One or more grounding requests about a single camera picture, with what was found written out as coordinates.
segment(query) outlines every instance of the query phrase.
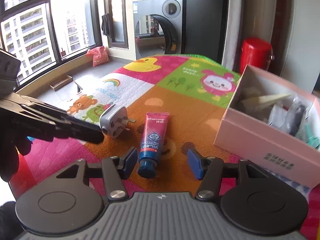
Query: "toothpaste tube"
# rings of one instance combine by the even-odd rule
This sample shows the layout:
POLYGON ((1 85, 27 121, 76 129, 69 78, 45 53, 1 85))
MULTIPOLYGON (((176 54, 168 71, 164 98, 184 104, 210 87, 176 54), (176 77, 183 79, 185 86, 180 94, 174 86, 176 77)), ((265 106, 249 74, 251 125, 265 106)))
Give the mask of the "toothpaste tube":
POLYGON ((151 179, 156 176, 168 119, 169 113, 147 113, 139 154, 138 174, 141 177, 151 179))

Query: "washing machine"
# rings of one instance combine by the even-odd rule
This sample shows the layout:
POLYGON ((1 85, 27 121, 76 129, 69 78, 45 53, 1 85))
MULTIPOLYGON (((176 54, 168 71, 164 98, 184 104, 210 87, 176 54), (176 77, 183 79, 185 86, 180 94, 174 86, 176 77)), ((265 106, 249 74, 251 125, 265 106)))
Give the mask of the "washing machine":
POLYGON ((183 53, 184 0, 133 2, 136 58, 183 53))

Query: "red trash can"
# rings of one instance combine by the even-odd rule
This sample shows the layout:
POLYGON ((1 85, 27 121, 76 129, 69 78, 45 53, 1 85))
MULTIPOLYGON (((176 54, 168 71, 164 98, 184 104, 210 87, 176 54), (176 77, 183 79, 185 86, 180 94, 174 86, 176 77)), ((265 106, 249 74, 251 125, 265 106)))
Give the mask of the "red trash can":
POLYGON ((243 73, 247 64, 268 70, 273 58, 270 43, 255 37, 247 38, 242 45, 240 73, 243 73))

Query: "play mat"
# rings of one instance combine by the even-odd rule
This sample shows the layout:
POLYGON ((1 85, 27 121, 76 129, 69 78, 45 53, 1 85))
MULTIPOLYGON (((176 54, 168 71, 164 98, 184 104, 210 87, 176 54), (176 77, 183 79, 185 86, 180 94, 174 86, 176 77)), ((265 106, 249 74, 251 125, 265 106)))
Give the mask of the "play mat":
MULTIPOLYGON (((137 120, 129 124, 131 130, 123 131, 117 139, 105 137, 98 145, 73 138, 55 138, 53 142, 34 139, 31 152, 25 157, 20 155, 19 171, 11 180, 14 195, 19 197, 79 158, 99 162, 107 156, 120 156, 131 146, 139 149, 146 112, 170 113, 162 158, 154 179, 140 177, 136 165, 131 177, 124 181, 128 192, 190 191, 194 194, 200 182, 188 166, 188 148, 196 147, 203 156, 214 155, 225 162, 234 163, 239 159, 213 145, 239 78, 237 73, 197 55, 153 56, 119 68, 101 78, 96 87, 82 90, 59 107, 76 118, 98 124, 99 116, 108 106, 119 104, 127 108, 129 118, 137 120)), ((320 239, 319 186, 309 189, 281 179, 308 200, 309 213, 301 233, 310 240, 320 239)), ((234 185, 234 179, 223 179, 220 193, 234 185)), ((90 186, 104 193, 101 179, 91 179, 90 186)))

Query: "pink box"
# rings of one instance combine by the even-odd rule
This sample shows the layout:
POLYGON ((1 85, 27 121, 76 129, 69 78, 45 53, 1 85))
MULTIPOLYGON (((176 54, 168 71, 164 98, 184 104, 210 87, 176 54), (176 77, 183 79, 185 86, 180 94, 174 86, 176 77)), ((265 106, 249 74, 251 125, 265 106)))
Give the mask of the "pink box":
POLYGON ((287 99, 288 106, 298 94, 301 101, 310 107, 309 125, 313 135, 320 138, 317 97, 265 70, 247 66, 223 115, 214 144, 302 185, 315 187, 320 183, 319 150, 238 111, 241 91, 248 87, 256 87, 262 95, 291 93, 287 99))

